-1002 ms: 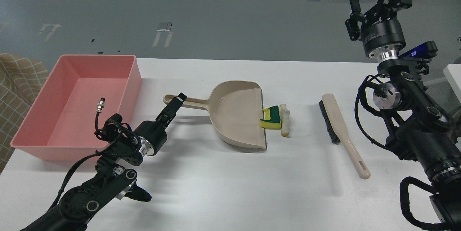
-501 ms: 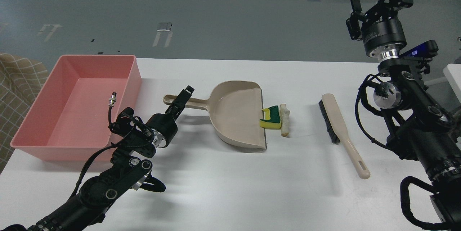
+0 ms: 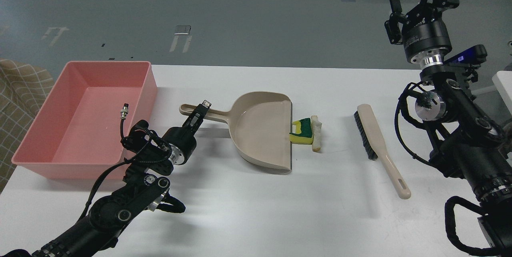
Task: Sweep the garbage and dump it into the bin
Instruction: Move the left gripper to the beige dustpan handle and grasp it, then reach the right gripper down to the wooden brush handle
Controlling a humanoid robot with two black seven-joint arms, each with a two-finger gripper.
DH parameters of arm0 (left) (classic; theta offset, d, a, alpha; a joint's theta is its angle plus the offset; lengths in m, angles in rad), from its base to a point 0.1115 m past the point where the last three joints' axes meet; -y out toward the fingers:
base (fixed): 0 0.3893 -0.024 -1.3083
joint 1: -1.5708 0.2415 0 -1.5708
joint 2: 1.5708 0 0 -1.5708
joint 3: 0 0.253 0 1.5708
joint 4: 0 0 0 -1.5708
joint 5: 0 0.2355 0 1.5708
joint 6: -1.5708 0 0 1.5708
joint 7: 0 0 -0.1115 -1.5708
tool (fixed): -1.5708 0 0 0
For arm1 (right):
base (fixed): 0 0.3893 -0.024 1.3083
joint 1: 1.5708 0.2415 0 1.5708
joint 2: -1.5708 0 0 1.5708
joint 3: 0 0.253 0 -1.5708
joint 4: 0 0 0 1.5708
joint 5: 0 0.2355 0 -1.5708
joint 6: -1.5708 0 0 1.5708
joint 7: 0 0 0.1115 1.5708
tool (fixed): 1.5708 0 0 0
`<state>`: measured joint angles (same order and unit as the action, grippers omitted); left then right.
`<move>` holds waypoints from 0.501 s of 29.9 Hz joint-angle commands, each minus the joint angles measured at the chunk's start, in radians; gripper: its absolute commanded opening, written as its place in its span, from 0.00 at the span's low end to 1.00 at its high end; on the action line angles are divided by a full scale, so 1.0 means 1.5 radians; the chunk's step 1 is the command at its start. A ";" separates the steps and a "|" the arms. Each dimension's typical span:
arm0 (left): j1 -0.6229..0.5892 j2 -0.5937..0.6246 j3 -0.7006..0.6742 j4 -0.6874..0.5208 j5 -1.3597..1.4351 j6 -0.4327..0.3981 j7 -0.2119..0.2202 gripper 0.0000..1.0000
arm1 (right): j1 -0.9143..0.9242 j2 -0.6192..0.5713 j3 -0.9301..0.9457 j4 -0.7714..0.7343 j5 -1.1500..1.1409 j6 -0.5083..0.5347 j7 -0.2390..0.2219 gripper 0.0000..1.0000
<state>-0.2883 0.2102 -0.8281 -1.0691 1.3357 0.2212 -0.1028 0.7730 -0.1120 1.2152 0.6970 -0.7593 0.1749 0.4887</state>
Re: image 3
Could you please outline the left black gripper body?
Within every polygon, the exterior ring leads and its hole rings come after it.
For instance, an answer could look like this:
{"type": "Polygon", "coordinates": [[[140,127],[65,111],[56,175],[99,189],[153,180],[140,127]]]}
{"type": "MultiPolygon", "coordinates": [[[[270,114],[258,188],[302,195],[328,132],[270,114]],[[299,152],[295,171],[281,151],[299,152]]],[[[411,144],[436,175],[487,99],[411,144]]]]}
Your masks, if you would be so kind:
{"type": "Polygon", "coordinates": [[[196,149],[195,132],[186,127],[172,127],[163,135],[162,139],[171,145],[174,165],[185,164],[196,149]]]}

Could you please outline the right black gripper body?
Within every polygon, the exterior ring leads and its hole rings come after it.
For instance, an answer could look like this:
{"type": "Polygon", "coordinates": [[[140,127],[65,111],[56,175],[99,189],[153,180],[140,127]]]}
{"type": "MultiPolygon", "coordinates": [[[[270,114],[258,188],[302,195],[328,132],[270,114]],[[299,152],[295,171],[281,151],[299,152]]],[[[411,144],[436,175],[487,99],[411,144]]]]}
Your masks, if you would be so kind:
{"type": "Polygon", "coordinates": [[[407,62],[418,64],[420,55],[440,52],[445,56],[453,49],[443,13],[433,16],[408,14],[402,26],[402,45],[407,62]]]}

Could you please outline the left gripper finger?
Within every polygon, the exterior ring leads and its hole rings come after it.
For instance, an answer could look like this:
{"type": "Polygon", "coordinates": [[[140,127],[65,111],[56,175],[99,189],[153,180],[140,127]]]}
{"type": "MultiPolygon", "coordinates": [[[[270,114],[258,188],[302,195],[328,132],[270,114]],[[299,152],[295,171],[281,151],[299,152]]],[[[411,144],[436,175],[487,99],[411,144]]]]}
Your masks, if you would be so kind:
{"type": "Polygon", "coordinates": [[[208,100],[203,100],[203,102],[194,109],[194,129],[199,129],[211,105],[208,100]]]}
{"type": "Polygon", "coordinates": [[[198,105],[183,124],[189,131],[197,131],[202,123],[202,105],[198,105]]]}

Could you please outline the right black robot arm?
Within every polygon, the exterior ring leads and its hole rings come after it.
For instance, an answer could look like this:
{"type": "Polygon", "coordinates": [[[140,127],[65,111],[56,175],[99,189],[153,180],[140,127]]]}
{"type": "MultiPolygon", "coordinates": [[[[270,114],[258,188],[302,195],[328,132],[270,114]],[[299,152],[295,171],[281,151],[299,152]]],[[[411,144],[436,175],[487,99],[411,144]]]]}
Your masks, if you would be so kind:
{"type": "Polygon", "coordinates": [[[475,103],[469,89],[476,70],[485,62],[483,45],[475,45],[445,59],[452,50],[442,13],[457,8],[459,0],[420,0],[407,13],[400,0],[389,0],[391,13],[384,26],[389,41],[402,45],[407,62],[419,65],[421,81],[406,86],[395,111],[416,128],[427,132],[433,147],[428,160],[409,148],[415,159],[445,177],[465,179],[478,201],[450,197],[444,206],[448,240],[460,251],[480,257],[511,255],[511,165],[501,148],[508,138],[504,129],[475,103]],[[489,248],[465,245],[456,233],[454,208],[462,206],[478,215],[489,248]]]}

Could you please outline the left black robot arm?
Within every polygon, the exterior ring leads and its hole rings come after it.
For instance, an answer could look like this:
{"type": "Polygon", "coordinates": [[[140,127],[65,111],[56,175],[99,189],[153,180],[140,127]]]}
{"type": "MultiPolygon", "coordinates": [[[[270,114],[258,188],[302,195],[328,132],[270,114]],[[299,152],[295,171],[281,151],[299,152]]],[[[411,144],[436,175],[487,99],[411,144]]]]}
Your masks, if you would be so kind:
{"type": "Polygon", "coordinates": [[[160,137],[140,120],[128,135],[121,133],[121,144],[133,157],[106,169],[95,181],[85,208],[77,222],[62,235],[29,253],[24,249],[8,252],[8,257],[91,257],[116,246],[118,238],[145,210],[183,213],[186,206],[169,193],[175,165],[182,165],[197,146],[194,137],[206,117],[211,103],[204,100],[180,127],[172,127],[160,137]],[[124,186],[93,202],[106,177],[115,169],[127,166],[124,186]]]}

